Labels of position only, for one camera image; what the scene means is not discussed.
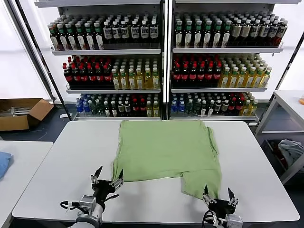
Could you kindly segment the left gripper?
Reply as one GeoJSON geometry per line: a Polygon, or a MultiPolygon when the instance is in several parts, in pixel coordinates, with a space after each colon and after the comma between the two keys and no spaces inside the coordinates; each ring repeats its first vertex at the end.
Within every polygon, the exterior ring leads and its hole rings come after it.
{"type": "Polygon", "coordinates": [[[110,180],[100,180],[99,176],[102,171],[103,166],[99,167],[94,175],[91,175],[92,189],[94,191],[93,197],[96,198],[98,204],[102,204],[107,199],[110,193],[114,193],[114,187],[121,187],[123,185],[123,170],[119,173],[118,179],[114,181],[110,180]]]}

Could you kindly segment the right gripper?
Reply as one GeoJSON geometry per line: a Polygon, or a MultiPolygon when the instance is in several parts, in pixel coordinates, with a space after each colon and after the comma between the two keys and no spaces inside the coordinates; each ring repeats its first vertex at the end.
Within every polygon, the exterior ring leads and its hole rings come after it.
{"type": "Polygon", "coordinates": [[[203,191],[203,201],[205,203],[209,203],[208,209],[215,212],[216,215],[227,215],[227,214],[234,214],[234,207],[232,205],[238,204],[238,198],[235,197],[234,192],[228,188],[228,200],[222,200],[222,199],[216,199],[214,200],[210,195],[208,191],[207,184],[205,185],[204,191],[203,191]]]}

